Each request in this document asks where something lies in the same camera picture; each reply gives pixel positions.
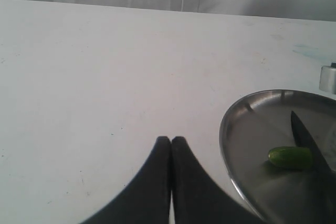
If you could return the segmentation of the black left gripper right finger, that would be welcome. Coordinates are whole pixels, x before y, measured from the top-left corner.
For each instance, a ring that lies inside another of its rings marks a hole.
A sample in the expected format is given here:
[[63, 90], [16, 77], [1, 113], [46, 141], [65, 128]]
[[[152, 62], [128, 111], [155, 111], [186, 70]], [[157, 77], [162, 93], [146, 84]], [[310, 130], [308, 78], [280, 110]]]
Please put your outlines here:
[[264, 223], [210, 178], [184, 137], [175, 137], [171, 148], [176, 223]]

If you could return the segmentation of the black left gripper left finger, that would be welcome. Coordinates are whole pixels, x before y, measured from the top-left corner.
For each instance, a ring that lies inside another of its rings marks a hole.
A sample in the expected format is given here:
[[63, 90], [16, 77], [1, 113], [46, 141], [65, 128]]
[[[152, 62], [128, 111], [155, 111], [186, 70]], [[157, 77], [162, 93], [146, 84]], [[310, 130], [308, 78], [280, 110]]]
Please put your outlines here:
[[84, 223], [169, 223], [170, 164], [171, 142], [160, 136], [129, 184]]

